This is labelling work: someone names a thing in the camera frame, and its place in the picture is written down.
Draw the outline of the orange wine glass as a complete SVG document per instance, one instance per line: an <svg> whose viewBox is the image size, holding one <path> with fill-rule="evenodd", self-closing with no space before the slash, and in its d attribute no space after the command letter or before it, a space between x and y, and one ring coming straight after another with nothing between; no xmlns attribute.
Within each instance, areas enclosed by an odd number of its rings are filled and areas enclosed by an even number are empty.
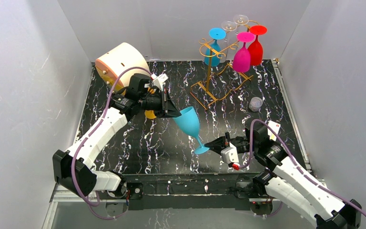
<svg viewBox="0 0 366 229"><path fill-rule="evenodd" d="M154 94L155 93L155 89L153 89L153 88L149 88L148 89L148 92L150 93L150 94ZM148 119L155 119L156 118L156 115L154 114L154 111L153 110L146 110L145 112L144 112L144 114L145 114L145 117L146 118L148 118Z"/></svg>

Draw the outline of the teal wine glass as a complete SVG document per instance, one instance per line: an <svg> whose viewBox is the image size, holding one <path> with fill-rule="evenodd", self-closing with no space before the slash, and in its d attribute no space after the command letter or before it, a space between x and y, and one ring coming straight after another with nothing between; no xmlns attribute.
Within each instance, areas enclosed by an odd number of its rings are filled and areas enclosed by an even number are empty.
<svg viewBox="0 0 366 229"><path fill-rule="evenodd" d="M194 137L199 143L199 147L194 153L197 155L203 154L210 148L206 147L200 140L200 121L193 106L187 107L180 111L180 116L173 118L178 127L188 136Z"/></svg>

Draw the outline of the magenta wine glass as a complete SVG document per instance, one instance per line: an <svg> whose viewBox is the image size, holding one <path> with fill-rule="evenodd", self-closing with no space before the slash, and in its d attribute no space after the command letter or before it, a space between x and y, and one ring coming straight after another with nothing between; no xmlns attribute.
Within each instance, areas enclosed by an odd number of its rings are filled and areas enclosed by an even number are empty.
<svg viewBox="0 0 366 229"><path fill-rule="evenodd" d="M250 32L241 32L237 35L239 42L243 43L234 56L232 67L238 73L245 73L250 69L251 55L247 50L246 44L255 39L255 35Z"/></svg>

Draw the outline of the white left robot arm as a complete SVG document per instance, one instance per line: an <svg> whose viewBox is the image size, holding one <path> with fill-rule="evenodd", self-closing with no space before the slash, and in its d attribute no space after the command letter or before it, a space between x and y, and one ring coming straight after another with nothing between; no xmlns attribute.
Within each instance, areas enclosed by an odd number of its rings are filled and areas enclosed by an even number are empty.
<svg viewBox="0 0 366 229"><path fill-rule="evenodd" d="M168 77L135 73L129 85L112 94L106 111L80 140L66 151L57 150L53 157L54 180L79 197L93 191L110 191L117 196L126 192L126 180L118 172L93 171L98 154L112 137L139 112L154 112L158 118L181 114L164 87Z"/></svg>

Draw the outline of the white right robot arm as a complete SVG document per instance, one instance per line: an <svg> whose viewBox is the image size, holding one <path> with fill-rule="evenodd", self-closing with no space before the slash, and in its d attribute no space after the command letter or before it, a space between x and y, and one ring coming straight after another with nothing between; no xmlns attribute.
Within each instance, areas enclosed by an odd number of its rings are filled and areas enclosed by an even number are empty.
<svg viewBox="0 0 366 229"><path fill-rule="evenodd" d="M255 119L245 136L231 138L229 133L206 143L224 163L239 170L239 154L249 153L265 170L249 184L239 183L237 193L278 199L307 219L316 229L357 229L361 225L361 206L352 199L342 200L327 189L279 143L280 124Z"/></svg>

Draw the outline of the gold wine glass rack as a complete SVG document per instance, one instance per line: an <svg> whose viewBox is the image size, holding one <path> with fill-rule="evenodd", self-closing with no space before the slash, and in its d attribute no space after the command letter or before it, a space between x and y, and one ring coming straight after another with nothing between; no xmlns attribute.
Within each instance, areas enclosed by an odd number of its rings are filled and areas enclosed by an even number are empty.
<svg viewBox="0 0 366 229"><path fill-rule="evenodd" d="M241 32L249 32L250 28L254 25L260 25L260 23L249 20L248 24L246 26L239 26L235 31L232 31L229 33L228 41L225 42L224 39L219 40L218 44L221 47L220 52L215 53L218 55L218 58L220 58L220 63L215 66L207 66L207 73L206 73L206 79L203 81L198 81L190 86L190 94L191 96L205 109L209 110L209 108L215 104L218 101L222 101L225 98L227 98L230 94L236 92L238 89L240 89L245 82L252 81L253 75L247 75L245 73L238 73L236 72L233 67L233 59L237 51L242 48L243 43L239 42L237 39L237 35ZM205 52L207 49L210 49L213 51L213 49L210 47L210 44L213 42L213 39L207 40L205 38L202 38L199 41L199 44L201 45L199 48L200 54L205 58ZM225 85L224 91L226 92L225 95L218 98L216 95L213 94L213 90L210 88L210 85L212 84L212 78L213 77L220 77L227 69L229 69L232 73L235 73L240 76L240 84L237 87L231 87L229 88L228 85Z"/></svg>

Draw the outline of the blue wine glass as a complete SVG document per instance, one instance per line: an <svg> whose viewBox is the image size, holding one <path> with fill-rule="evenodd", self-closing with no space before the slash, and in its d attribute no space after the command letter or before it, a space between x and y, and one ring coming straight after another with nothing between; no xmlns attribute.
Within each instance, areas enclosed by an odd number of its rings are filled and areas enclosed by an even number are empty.
<svg viewBox="0 0 366 229"><path fill-rule="evenodd" d="M213 49L213 51L211 51L210 49L206 50L204 63L208 66L215 67L220 63L221 60L215 53L215 51L221 51L221 47L218 44L218 41L226 37L226 32L222 28L212 28L209 31L209 36L213 39L213 42L210 44L210 47Z"/></svg>

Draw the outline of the red wine glass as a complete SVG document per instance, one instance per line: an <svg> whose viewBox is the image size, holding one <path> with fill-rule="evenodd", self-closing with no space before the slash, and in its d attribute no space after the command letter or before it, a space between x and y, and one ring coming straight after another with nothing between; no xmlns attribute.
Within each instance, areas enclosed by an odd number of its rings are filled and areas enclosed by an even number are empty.
<svg viewBox="0 0 366 229"><path fill-rule="evenodd" d="M263 25L254 25L250 28L249 32L255 36L255 40L247 48L251 56L250 65L260 65L263 60L264 51L258 38L267 33L267 28Z"/></svg>

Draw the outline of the clear wine glass front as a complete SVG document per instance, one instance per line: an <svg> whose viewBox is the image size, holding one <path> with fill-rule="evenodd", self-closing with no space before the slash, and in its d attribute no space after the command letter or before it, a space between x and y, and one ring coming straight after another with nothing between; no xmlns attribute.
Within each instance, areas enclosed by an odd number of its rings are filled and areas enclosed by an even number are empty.
<svg viewBox="0 0 366 229"><path fill-rule="evenodd" d="M225 35L224 41L227 42L229 33L232 31L235 31L237 29L237 24L232 21L224 21L221 24L221 28L225 31L226 35Z"/></svg>

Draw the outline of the clear wine glass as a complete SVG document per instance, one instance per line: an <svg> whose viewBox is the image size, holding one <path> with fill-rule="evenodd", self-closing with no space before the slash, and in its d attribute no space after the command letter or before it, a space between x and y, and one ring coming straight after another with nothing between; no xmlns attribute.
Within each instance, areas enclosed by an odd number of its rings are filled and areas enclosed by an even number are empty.
<svg viewBox="0 0 366 229"><path fill-rule="evenodd" d="M246 26L249 22L249 18L242 14L235 15L233 20L234 20L234 23L237 25L237 27Z"/></svg>
<svg viewBox="0 0 366 229"><path fill-rule="evenodd" d="M221 28L225 31L226 35L225 35L224 41L227 42L229 33L232 31L235 31L237 29L237 24L232 21L224 21L221 24Z"/></svg>

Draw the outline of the clear wine glass rear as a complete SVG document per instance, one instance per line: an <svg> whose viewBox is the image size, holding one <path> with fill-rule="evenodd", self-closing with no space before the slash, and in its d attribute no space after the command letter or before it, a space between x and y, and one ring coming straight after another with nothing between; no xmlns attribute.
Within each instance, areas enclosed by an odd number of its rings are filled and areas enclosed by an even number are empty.
<svg viewBox="0 0 366 229"><path fill-rule="evenodd" d="M237 27L246 26L249 22L249 18L242 14L235 15L233 20L234 20L234 23L237 25Z"/></svg>

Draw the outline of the long white green box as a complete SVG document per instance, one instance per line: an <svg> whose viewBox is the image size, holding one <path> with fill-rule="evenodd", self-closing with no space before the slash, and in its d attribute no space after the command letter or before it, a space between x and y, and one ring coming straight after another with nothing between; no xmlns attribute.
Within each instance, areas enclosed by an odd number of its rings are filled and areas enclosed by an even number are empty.
<svg viewBox="0 0 366 229"><path fill-rule="evenodd" d="M279 123L276 123L272 120L267 122L268 126L273 130L271 131L270 129L268 129L268 135L270 137L271 140L276 141L276 135L279 133L280 127L281 125Z"/></svg>

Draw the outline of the small grey glitter jar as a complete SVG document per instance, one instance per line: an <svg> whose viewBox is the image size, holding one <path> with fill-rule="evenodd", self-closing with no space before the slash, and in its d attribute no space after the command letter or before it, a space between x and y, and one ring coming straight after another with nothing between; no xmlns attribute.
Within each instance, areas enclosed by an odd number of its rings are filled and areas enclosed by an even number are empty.
<svg viewBox="0 0 366 229"><path fill-rule="evenodd" d="M261 98L253 97L253 98L251 98L251 100L249 102L249 109L252 112L259 112L262 105L263 105L263 100Z"/></svg>

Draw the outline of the round beige box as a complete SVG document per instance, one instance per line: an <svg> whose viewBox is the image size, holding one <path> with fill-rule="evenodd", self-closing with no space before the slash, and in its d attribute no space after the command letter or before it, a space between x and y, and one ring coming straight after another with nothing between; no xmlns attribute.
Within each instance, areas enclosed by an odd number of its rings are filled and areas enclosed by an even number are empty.
<svg viewBox="0 0 366 229"><path fill-rule="evenodd" d="M123 42L106 52L97 58L94 63L99 76L110 89L123 71L131 67L143 68L142 70L132 69L125 73L115 86L115 92L128 86L131 76L135 73L147 76L151 75L144 56L142 56L136 48L126 42Z"/></svg>

